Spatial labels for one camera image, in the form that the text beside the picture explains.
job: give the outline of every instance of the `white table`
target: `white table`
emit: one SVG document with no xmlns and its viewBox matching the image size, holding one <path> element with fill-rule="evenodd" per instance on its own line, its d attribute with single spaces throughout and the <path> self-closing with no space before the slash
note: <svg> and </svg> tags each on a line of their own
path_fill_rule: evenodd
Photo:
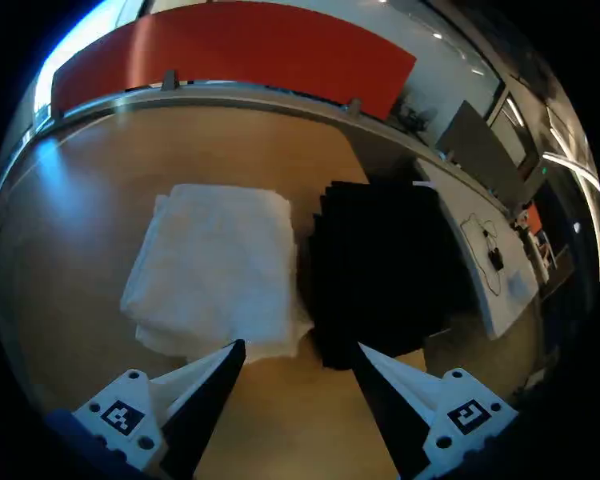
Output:
<svg viewBox="0 0 600 480">
<path fill-rule="evenodd" d="M 511 229 L 502 212 L 482 195 L 432 162 L 421 159 L 417 162 L 423 176 L 432 182 L 440 195 L 440 207 L 454 231 L 474 282 L 486 332 L 490 338 L 498 338 L 518 319 L 538 292 L 538 282 L 525 255 L 522 240 Z M 487 222 L 488 230 L 495 228 L 503 270 L 496 272 L 492 267 L 482 228 L 475 218 L 464 225 L 463 234 L 460 225 L 472 214 L 481 223 Z M 498 292 L 498 276 L 500 290 L 496 296 L 489 286 Z"/>
</svg>

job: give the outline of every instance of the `black cloth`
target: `black cloth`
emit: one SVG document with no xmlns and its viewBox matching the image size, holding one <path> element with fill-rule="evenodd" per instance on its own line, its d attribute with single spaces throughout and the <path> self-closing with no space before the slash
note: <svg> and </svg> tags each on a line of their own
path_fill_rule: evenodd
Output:
<svg viewBox="0 0 600 480">
<path fill-rule="evenodd" d="M 309 240 L 314 343 L 350 368 L 362 342 L 389 356 L 422 348 L 471 308 L 471 282 L 438 194 L 425 186 L 333 182 Z"/>
</svg>

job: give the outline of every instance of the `small black device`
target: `small black device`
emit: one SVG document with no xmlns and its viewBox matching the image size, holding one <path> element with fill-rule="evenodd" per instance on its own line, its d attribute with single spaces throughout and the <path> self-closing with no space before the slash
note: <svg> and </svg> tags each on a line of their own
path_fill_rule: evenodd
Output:
<svg viewBox="0 0 600 480">
<path fill-rule="evenodd" d="M 491 260 L 491 265 L 494 266 L 494 270 L 499 272 L 505 267 L 505 263 L 502 260 L 502 254 L 500 253 L 500 249 L 495 247 L 493 250 L 489 250 L 489 260 Z"/>
</svg>

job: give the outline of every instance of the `black border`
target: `black border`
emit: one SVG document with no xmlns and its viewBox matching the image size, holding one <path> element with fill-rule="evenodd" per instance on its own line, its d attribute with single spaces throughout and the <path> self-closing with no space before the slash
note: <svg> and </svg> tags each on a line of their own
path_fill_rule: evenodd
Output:
<svg viewBox="0 0 600 480">
<path fill-rule="evenodd" d="M 0 145 L 27 81 L 62 36 L 96 4 L 0 2 Z M 499 2 L 563 84 L 600 174 L 600 2 Z M 468 457 L 455 477 L 600 474 L 600 292 L 555 375 L 511 428 Z M 12 375 L 0 343 L 0 478 L 40 473 L 95 478 L 44 427 Z"/>
</svg>

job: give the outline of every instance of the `desk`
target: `desk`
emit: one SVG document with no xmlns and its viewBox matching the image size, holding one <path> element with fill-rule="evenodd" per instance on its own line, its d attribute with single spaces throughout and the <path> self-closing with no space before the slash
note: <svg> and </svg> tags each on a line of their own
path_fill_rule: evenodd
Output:
<svg viewBox="0 0 600 480">
<path fill-rule="evenodd" d="M 491 338 L 498 338 L 518 319 L 538 292 L 538 282 L 526 257 L 522 240 L 509 227 L 504 215 L 483 196 L 432 162 L 419 159 L 417 164 L 423 176 L 434 184 L 440 195 L 442 213 L 454 231 L 474 282 L 486 332 Z M 498 235 L 496 242 L 504 261 L 504 270 L 499 273 L 495 272 L 490 263 L 485 238 L 478 224 L 468 222 L 463 227 L 464 233 L 460 228 L 472 214 L 482 223 L 493 222 Z M 496 296 L 489 286 L 498 291 L 498 276 L 501 288 L 500 295 Z"/>
<path fill-rule="evenodd" d="M 0 229 L 1 330 L 14 326 L 44 410 L 75 409 L 131 367 L 158 376 L 183 364 L 136 342 L 119 310 L 157 194 L 177 183 L 275 190 L 291 202 L 301 245 L 331 181 L 366 182 L 340 131 L 271 112 L 154 108 L 81 128 L 33 149 Z M 425 368 L 421 350 L 401 360 Z M 307 337 L 297 358 L 243 367 L 198 470 L 397 476 L 353 372 L 322 368 Z"/>
</svg>

